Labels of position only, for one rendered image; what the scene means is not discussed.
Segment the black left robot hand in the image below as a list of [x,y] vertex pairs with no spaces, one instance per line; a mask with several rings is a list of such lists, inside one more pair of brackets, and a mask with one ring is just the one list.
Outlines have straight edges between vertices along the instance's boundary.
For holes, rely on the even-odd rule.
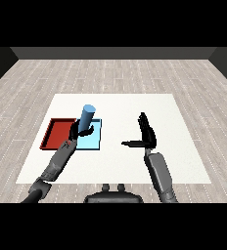
[[89,136],[94,132],[94,126],[91,126],[88,130],[78,131],[79,120],[76,120],[73,124],[70,125],[68,139],[70,141],[76,140],[78,137]]

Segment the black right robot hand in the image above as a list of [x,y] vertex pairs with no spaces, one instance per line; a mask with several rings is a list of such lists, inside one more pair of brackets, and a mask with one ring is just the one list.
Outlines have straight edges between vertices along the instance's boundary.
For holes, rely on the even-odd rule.
[[138,118],[139,127],[142,134],[141,141],[122,142],[124,146],[143,147],[154,149],[157,147],[157,138],[154,129],[150,126],[147,115],[142,112]]

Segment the blue can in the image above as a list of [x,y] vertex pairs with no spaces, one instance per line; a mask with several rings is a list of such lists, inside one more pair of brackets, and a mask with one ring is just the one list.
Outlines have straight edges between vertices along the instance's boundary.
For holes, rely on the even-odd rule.
[[91,120],[94,116],[95,111],[96,111],[96,108],[91,104],[86,104],[83,107],[81,117],[79,120],[79,126],[78,126],[79,132],[85,131],[89,128],[89,125],[91,123]]

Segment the red shallow open box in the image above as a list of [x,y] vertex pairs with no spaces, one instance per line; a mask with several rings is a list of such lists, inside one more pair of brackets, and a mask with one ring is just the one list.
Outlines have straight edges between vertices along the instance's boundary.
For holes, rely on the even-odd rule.
[[70,126],[75,118],[52,118],[40,145],[42,150],[57,150],[68,139]]

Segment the light blue shallow open box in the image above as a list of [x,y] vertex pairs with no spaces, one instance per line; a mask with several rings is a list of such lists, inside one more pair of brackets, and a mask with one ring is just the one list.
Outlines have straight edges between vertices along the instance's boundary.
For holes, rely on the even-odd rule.
[[78,138],[77,150],[100,149],[102,120],[100,118],[93,118],[91,124],[94,126],[94,132],[91,135]]

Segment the dark grey robot body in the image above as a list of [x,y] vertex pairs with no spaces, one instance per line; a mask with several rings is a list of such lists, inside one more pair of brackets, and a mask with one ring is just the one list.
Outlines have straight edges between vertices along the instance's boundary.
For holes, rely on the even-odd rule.
[[117,191],[110,191],[109,184],[103,184],[102,190],[84,199],[84,203],[143,203],[140,195],[127,192],[124,184],[117,185]]

